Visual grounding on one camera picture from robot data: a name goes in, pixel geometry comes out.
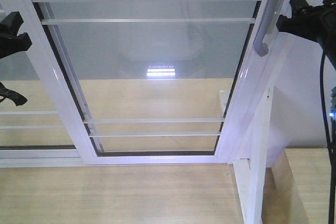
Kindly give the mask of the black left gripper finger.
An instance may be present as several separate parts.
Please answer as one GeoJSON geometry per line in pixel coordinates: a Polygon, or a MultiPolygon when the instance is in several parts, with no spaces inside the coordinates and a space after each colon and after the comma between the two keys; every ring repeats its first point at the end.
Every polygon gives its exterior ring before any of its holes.
{"type": "Polygon", "coordinates": [[[1,59],[20,51],[27,51],[31,45],[28,33],[18,36],[1,33],[1,59]]]}
{"type": "Polygon", "coordinates": [[[22,37],[24,34],[18,35],[18,31],[23,23],[20,12],[11,12],[1,21],[1,37],[22,37]]]}

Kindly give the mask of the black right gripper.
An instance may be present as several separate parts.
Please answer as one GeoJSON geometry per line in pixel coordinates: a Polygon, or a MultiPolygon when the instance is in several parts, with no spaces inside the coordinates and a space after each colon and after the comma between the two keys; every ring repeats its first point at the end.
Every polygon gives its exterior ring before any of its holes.
{"type": "Polygon", "coordinates": [[[320,16],[317,16],[320,10],[306,0],[290,0],[289,4],[292,18],[280,15],[276,23],[278,31],[319,43],[335,68],[335,0],[323,0],[320,16]]]}

